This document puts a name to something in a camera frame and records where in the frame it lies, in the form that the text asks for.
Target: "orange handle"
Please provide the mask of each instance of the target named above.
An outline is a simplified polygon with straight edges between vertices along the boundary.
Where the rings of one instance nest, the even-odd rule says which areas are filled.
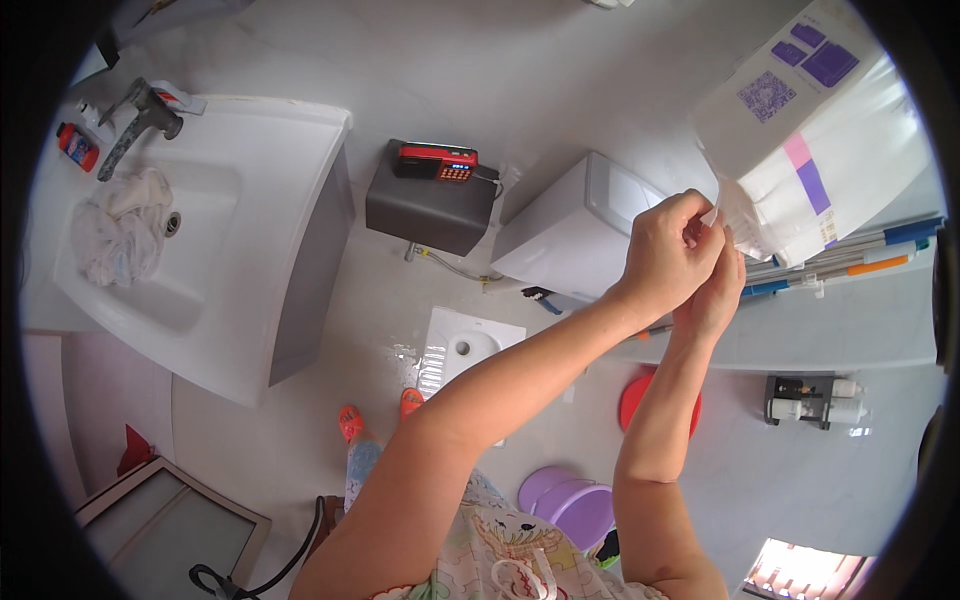
[[[878,262],[872,262],[865,265],[853,265],[852,267],[847,267],[847,275],[863,275],[864,273],[872,273],[873,271],[879,271],[881,269],[888,269],[890,267],[896,267],[897,265],[905,265],[907,261],[906,254],[903,256],[894,256],[893,258],[887,258],[886,260],[879,260]]]

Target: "purple plastic basin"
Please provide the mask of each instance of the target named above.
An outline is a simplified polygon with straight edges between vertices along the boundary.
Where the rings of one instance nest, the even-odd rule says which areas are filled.
[[[518,495],[520,510],[553,523],[579,550],[600,543],[613,527],[613,490],[563,467],[535,471]]]

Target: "orange slipper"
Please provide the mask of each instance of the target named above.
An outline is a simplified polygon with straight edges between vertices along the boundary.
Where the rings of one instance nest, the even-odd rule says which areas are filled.
[[[340,433],[349,442],[353,436],[363,431],[363,417],[356,406],[348,404],[340,409]]]
[[[423,406],[423,394],[415,388],[407,388],[400,393],[400,422],[407,420],[410,413]]]

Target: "tap handle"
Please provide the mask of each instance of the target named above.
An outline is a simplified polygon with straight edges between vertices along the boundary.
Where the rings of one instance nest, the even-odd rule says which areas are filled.
[[[117,107],[125,102],[132,102],[134,98],[143,93],[143,89],[145,87],[149,89],[150,85],[147,83],[147,80],[143,79],[142,77],[138,77],[133,80],[133,83],[130,84],[130,87],[127,89],[127,93],[124,95],[124,97],[113,103],[113,105],[108,108],[106,112],[104,112],[104,115],[100,117],[100,123],[97,125],[102,126],[104,123],[106,123],[113,115],[113,112],[117,110]]]

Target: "plastic bag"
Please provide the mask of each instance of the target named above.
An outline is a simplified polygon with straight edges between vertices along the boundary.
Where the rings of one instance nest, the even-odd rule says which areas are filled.
[[[808,6],[691,114],[742,252],[797,265],[870,220],[925,168],[893,63],[845,2]]]
[[[151,274],[163,250],[163,217],[173,201],[154,168],[101,185],[73,211],[70,240],[80,269],[97,285],[128,286]]]

